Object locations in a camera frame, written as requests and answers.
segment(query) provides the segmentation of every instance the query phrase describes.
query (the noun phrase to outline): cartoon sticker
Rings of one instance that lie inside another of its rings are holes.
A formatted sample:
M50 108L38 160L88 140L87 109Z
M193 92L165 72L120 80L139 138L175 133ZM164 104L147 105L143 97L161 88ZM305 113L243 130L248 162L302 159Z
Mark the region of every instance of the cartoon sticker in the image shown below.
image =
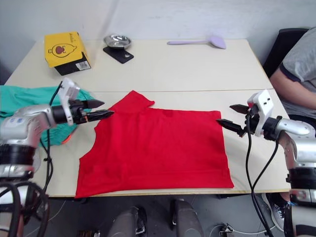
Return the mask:
M69 43L60 43L54 45L51 49L48 50L48 53L52 53L54 56L59 58L67 57L69 54L74 52L77 46L73 46Z

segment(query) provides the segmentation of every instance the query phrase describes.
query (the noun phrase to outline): barcode label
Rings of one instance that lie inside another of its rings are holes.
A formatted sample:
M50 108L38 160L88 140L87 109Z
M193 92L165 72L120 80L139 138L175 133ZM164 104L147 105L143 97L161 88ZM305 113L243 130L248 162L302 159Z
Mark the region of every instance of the barcode label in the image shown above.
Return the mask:
M82 71L82 70L86 70L86 69L90 69L90 65L88 64L87 61L83 61L81 63L76 63L77 68Z

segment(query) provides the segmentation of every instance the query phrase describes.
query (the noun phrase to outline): gray t-shirt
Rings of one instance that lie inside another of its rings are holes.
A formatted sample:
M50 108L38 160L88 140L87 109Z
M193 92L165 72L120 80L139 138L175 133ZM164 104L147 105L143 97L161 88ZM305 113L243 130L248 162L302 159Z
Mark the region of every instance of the gray t-shirt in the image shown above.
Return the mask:
M280 70L292 81L316 94L316 27L307 31L289 51ZM284 98L282 104L289 115L302 115L316 119L316 110L295 105Z

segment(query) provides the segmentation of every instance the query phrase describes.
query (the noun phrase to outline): yellow box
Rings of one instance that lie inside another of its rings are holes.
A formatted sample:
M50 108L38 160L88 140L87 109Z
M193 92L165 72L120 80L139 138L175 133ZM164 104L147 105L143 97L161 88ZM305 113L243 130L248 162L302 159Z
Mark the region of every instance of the yellow box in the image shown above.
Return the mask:
M60 75L90 69L90 63L78 32L45 36L45 60Z

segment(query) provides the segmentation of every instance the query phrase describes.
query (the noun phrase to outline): person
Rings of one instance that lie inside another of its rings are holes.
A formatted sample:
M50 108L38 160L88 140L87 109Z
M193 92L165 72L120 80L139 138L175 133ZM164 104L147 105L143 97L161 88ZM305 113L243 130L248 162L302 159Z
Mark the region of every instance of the person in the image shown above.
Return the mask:
M316 27L309 29L270 77L290 119L309 123L316 129ZM288 193L262 194L271 217L283 231Z

